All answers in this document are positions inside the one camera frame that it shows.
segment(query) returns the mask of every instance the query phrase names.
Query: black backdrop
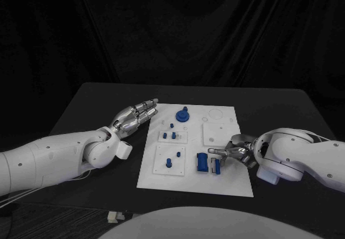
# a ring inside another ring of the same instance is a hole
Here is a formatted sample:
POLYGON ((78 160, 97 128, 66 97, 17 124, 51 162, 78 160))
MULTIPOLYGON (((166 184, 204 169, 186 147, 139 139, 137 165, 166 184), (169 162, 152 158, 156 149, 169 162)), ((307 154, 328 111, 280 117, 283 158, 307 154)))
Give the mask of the black backdrop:
POLYGON ((300 88, 345 140, 344 13, 342 0, 0 0, 1 149, 49 133, 89 81, 300 88))

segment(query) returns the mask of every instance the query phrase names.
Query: dark table surface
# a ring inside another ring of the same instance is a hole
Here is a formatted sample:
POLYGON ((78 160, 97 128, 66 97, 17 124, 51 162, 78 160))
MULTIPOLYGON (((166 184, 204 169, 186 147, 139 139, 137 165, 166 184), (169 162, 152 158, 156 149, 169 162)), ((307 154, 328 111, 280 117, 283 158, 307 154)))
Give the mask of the dark table surface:
MULTIPOLYGON (((253 136, 289 127, 335 139, 310 98, 300 90, 107 83, 82 85, 51 135, 108 126, 124 107, 153 98, 166 104, 234 106, 241 133, 253 136)), ((139 214, 180 206, 218 207, 273 218, 322 237, 345 237, 345 193, 326 188, 307 173, 300 182, 281 179, 271 185, 257 178, 256 167, 250 170, 254 198, 139 189, 147 131, 149 122, 126 138, 133 145, 127 160, 115 158, 107 167, 92 170, 84 180, 48 187, 19 202, 139 214)))

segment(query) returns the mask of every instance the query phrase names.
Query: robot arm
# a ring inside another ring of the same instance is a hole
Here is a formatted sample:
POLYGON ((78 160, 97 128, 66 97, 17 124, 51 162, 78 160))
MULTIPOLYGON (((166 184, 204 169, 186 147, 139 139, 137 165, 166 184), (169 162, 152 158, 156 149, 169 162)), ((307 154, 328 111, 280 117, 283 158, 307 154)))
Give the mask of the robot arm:
POLYGON ((222 160, 235 158, 248 168, 258 163, 257 176, 271 184, 280 178, 300 181, 306 171, 326 187, 345 192, 344 142, 315 142, 303 131, 280 128, 257 139, 234 135, 225 150, 208 152, 222 155, 222 160))
POLYGON ((114 156, 127 159, 131 146, 121 141, 157 114, 157 99, 127 107, 111 125, 88 132, 55 135, 0 152, 0 196, 59 184, 102 168, 114 156))

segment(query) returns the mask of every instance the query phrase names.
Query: blue screw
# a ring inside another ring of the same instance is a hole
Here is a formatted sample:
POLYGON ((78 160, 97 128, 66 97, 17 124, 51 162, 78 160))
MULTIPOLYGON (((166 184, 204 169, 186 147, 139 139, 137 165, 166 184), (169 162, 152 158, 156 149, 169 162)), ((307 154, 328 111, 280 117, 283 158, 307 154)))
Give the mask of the blue screw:
POLYGON ((172 166, 173 166, 173 164, 172 164, 172 159, 167 158, 167 168, 170 168, 172 166))

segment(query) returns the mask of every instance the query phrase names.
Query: white panel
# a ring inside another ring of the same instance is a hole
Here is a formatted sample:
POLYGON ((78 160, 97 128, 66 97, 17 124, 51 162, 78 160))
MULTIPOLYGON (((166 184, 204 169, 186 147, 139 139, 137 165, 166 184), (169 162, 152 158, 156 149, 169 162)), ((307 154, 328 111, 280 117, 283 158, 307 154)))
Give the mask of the white panel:
POLYGON ((156 156, 154 156, 154 166, 153 173, 165 175, 185 175, 185 147, 157 145, 156 156), (172 159, 172 167, 167 168, 167 158, 172 159))
POLYGON ((211 172, 211 158, 217 158, 218 155, 209 154, 206 152, 209 147, 204 146, 202 124, 237 125, 234 107, 157 104, 156 109, 159 114, 150 121, 137 187, 253 197, 247 167, 235 159, 227 159, 225 166, 221 167, 221 174, 214 174, 211 172), (175 116, 183 106, 188 107, 189 120, 179 122, 175 116), (160 131, 188 132, 188 143, 159 142, 160 131), (183 176, 153 173, 157 145, 185 147, 183 176), (208 153, 208 173, 198 173, 196 171, 196 154, 201 152, 208 153))
POLYGON ((176 131, 160 131, 159 142, 162 143, 186 143, 188 142, 188 133, 176 132, 176 131))
POLYGON ((225 123, 204 123, 204 145, 225 147, 232 135, 240 134, 240 126, 225 123))

